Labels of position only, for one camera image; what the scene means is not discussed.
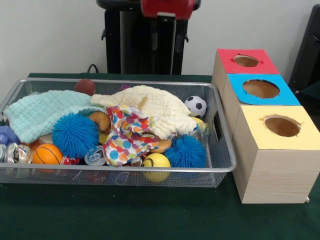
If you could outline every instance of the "polka dot fabric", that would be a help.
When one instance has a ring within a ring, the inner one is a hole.
[[[156,117],[146,117],[127,105],[108,106],[105,110],[111,130],[103,144],[103,154],[109,165],[122,166],[158,148],[158,138],[150,133]]]

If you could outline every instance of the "wooden box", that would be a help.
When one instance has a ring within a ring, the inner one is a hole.
[[[232,139],[240,106],[300,103],[279,74],[227,74],[222,105]]]
[[[241,106],[232,142],[242,203],[306,201],[320,171],[320,133],[302,106]]]
[[[215,54],[212,84],[223,98],[227,74],[279,74],[263,49],[218,49]]]

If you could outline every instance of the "blue box lid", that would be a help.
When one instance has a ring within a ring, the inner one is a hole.
[[[300,106],[279,74],[228,74],[240,102],[250,105]]]

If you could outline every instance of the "green table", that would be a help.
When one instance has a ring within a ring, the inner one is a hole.
[[[30,74],[210,82],[210,76]],[[0,184],[1,239],[319,239],[320,180],[309,204],[241,204],[218,188]]]

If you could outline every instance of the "purple toy block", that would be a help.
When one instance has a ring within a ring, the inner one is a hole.
[[[0,126],[0,144],[8,147],[12,143],[20,144],[17,135],[9,126]]]

